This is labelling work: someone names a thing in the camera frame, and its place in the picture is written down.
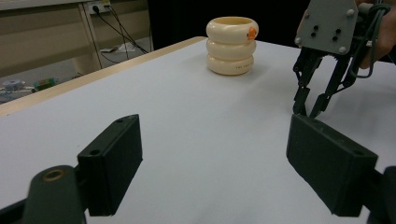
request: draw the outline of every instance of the black cable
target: black cable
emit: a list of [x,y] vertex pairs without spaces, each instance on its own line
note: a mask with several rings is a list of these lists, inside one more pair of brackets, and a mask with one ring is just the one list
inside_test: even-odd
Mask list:
[[373,74],[373,67],[374,67],[374,58],[375,58],[375,44],[376,44],[376,40],[378,38],[378,33],[379,33],[379,27],[382,21],[382,17],[387,14],[390,11],[390,6],[388,4],[375,4],[373,5],[370,10],[369,10],[369,14],[371,13],[375,13],[375,17],[373,18],[372,23],[370,24],[369,28],[367,29],[366,34],[364,35],[363,40],[360,42],[360,44],[358,45],[358,48],[356,50],[357,54],[361,53],[361,50],[364,48],[364,46],[366,45],[366,40],[369,39],[369,35],[371,33],[371,31],[373,30],[373,34],[371,36],[371,43],[372,46],[370,47],[370,70],[367,76],[358,76],[357,74],[355,74],[352,71],[352,67],[356,62],[356,57],[353,57],[351,65],[349,66],[349,73],[350,75],[352,75],[353,77],[359,77],[359,78],[367,78],[370,77]]
[[135,42],[134,42],[134,40],[132,40],[132,38],[128,38],[127,36],[125,36],[125,35],[123,35],[120,31],[118,31],[114,26],[112,26],[110,23],[108,23],[101,15],[100,15],[100,13],[99,13],[99,10],[98,11],[95,11],[96,12],[96,15],[98,15],[98,17],[104,22],[104,23],[106,23],[108,26],[110,26],[114,31],[116,31],[119,35],[122,35],[122,36],[124,36],[127,40],[129,40],[135,47],[137,47],[137,48],[139,48],[140,50],[142,50],[143,51],[143,53],[148,53],[145,49],[143,49],[143,48],[141,48],[140,46],[138,46]]
[[127,31],[127,30],[125,29],[125,27],[120,23],[119,16],[117,15],[117,13],[116,13],[116,11],[113,9],[113,7],[112,7],[112,6],[106,6],[106,7],[108,7],[108,8],[110,9],[110,11],[111,11],[111,13],[113,14],[113,16],[114,16],[114,17],[116,18],[116,20],[119,22],[120,28],[123,29],[123,30],[125,31],[125,33],[129,36],[131,43],[132,43],[135,47],[137,47],[137,48],[139,48],[140,50],[142,50],[144,53],[148,53],[145,49],[143,49],[141,46],[139,46],[139,45],[134,41],[133,38],[131,38],[131,36],[128,34],[128,31]]
[[110,9],[110,11],[111,11],[111,13],[113,14],[114,18],[116,18],[117,22],[119,23],[120,32],[121,32],[122,40],[123,40],[124,47],[125,47],[126,58],[129,59],[129,56],[128,56],[128,49],[127,49],[126,43],[125,43],[125,35],[123,34],[123,31],[122,31],[122,24],[121,24],[121,22],[120,22],[120,20],[119,20],[118,15],[111,9],[111,6],[108,6],[108,8]]
[[152,51],[152,35],[151,35],[151,24],[148,28],[148,40],[149,40],[149,51]]

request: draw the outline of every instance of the table surface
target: table surface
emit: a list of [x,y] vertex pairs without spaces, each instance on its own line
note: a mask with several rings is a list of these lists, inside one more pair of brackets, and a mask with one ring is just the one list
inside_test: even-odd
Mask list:
[[[138,114],[143,161],[117,214],[88,223],[365,223],[364,207],[333,216],[286,158],[299,53],[258,41],[252,70],[227,77],[207,69],[205,38],[195,37],[1,105],[0,207],[25,198],[40,171],[76,166],[113,120]],[[308,109],[334,66],[323,59]],[[378,154],[381,173],[396,162],[394,71],[376,63],[318,116]]]

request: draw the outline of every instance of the cream ring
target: cream ring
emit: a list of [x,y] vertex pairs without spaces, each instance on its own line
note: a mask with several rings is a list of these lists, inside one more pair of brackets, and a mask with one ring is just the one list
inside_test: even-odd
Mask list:
[[215,58],[223,60],[243,60],[254,53],[256,50],[256,41],[251,40],[246,44],[222,44],[212,39],[206,41],[207,52]]
[[259,33],[257,22],[246,17],[219,17],[206,26],[206,34],[223,44],[244,44],[254,40]]
[[214,58],[210,54],[206,56],[206,65],[210,70],[227,76],[242,75],[251,69],[253,63],[253,56],[240,61],[225,61]]

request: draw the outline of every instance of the floor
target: floor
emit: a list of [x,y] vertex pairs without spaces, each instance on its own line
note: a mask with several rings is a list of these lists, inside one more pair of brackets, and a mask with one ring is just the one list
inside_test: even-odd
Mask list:
[[[152,51],[151,39],[149,37],[138,39],[135,42],[146,51]],[[112,52],[106,52],[107,49],[102,49],[102,61],[105,67],[109,67],[144,54],[142,50],[135,48],[128,43],[126,47],[126,50],[125,45],[123,44],[109,47],[110,49],[115,49]],[[39,87],[43,82],[48,82],[50,86],[53,86],[80,76],[81,74],[76,71],[72,60],[65,60],[8,77],[0,77],[0,104],[32,94],[35,91],[39,91],[42,89]]]

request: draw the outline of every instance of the screw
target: screw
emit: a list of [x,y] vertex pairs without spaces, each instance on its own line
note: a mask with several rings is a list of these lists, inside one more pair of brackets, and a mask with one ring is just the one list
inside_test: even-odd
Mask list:
[[341,47],[338,52],[345,54],[347,52],[347,48],[346,47]]
[[354,14],[355,14],[355,10],[353,10],[353,9],[350,9],[350,10],[348,10],[348,11],[346,12],[346,15],[347,15],[348,17],[352,17]]
[[297,37],[294,39],[294,43],[297,45],[301,44],[301,42],[302,42],[302,39],[300,37]]

